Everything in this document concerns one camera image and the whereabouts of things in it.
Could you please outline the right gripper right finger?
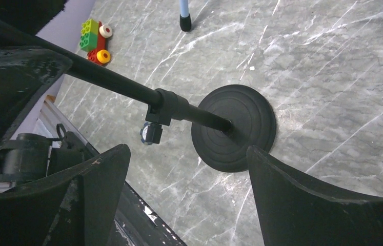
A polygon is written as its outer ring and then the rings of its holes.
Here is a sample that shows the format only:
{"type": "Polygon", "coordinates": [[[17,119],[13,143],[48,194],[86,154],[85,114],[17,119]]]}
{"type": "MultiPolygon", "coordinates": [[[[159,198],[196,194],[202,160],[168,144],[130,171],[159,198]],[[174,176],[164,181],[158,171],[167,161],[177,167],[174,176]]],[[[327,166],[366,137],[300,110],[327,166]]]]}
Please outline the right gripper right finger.
{"type": "Polygon", "coordinates": [[[257,146],[247,163],[265,245],[383,245],[383,197],[319,180],[257,146]]]}

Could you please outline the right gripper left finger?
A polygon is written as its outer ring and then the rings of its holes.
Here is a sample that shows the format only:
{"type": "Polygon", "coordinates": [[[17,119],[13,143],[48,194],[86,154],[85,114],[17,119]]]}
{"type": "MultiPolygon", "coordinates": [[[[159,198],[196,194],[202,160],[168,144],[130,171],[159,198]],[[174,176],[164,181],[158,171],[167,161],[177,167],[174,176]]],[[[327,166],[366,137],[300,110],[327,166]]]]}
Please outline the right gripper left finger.
{"type": "Polygon", "coordinates": [[[0,245],[106,245],[130,157],[120,144],[0,193],[0,245]]]}

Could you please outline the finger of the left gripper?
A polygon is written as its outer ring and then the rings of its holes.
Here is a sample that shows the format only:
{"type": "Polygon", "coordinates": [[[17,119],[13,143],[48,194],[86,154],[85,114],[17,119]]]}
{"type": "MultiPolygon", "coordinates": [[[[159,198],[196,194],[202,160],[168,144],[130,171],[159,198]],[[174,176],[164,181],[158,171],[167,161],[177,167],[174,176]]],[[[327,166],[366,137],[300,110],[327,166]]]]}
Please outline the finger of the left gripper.
{"type": "Polygon", "coordinates": [[[0,149],[72,60],[35,46],[0,48],[0,149]]]}

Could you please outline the black microphone stand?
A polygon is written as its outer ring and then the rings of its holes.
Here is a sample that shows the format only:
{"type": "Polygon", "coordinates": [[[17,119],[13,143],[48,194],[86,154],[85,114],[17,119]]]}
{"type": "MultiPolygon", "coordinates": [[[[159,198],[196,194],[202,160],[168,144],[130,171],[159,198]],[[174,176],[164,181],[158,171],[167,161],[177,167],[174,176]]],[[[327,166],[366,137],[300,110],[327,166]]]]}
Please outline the black microphone stand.
{"type": "Polygon", "coordinates": [[[164,89],[150,89],[96,65],[42,38],[19,31],[0,20],[0,39],[18,45],[35,45],[72,60],[68,74],[148,105],[146,140],[160,142],[162,127],[172,120],[192,123],[192,141],[199,157],[222,172],[247,170],[246,150],[258,146],[269,151],[276,136],[276,120],[269,102],[244,85],[227,85],[208,94],[198,107],[164,89]]]}

